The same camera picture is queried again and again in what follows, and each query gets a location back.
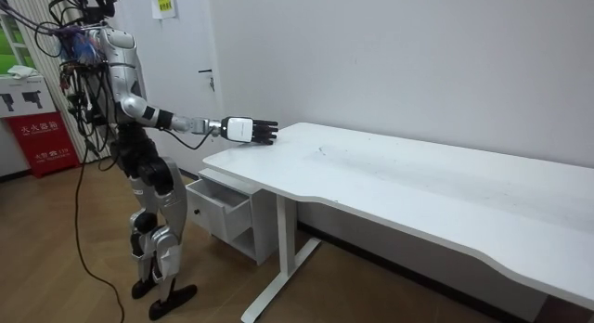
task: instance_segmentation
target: robot finger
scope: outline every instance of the robot finger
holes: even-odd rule
[[[272,146],[273,142],[265,137],[253,137],[252,142],[261,143],[267,146]]]
[[[252,137],[254,137],[254,138],[277,138],[277,136],[272,133],[254,133],[252,135]]]
[[[262,125],[255,125],[253,127],[253,131],[254,132],[270,132],[270,133],[275,133],[278,132],[278,128],[276,127],[270,127],[270,126],[262,126]]]
[[[268,125],[268,126],[276,126],[278,125],[277,122],[270,122],[266,120],[253,120],[253,124],[255,125]]]

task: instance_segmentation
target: white door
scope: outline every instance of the white door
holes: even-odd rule
[[[208,0],[174,2],[177,17],[161,20],[152,18],[150,0],[122,0],[116,3],[116,18],[111,25],[136,38],[149,103],[187,117],[221,119],[222,110],[210,86],[213,75],[199,73],[213,67]],[[202,148],[193,151],[163,132],[149,130],[149,135],[160,155],[173,158],[181,169],[193,174],[203,168],[204,157],[222,150],[224,145],[220,138],[209,138]],[[202,139],[178,136],[192,146]]]

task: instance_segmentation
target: window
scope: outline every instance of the window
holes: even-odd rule
[[[0,11],[0,25],[0,74],[7,73],[16,64],[35,68],[17,22]]]

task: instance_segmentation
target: metal frame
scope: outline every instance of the metal frame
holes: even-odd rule
[[[2,30],[6,35],[6,39],[8,40],[8,44],[10,45],[10,49],[12,49],[12,54],[17,59],[19,65],[27,65],[27,61],[25,61],[25,58],[19,51],[19,48],[28,49],[27,45],[18,43],[15,39],[15,35],[12,33],[10,27],[8,26],[8,20],[10,18],[11,17],[8,16],[8,14],[6,14],[4,11],[0,11],[0,22],[2,23]]]
[[[243,323],[255,322],[275,296],[285,286],[295,271],[320,243],[319,239],[310,239],[295,254],[295,229],[297,226],[297,202],[277,195],[278,214],[278,257],[280,273],[243,313]]]

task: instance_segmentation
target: red box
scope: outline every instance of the red box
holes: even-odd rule
[[[79,165],[76,150],[59,112],[6,118],[31,166],[41,177]]]

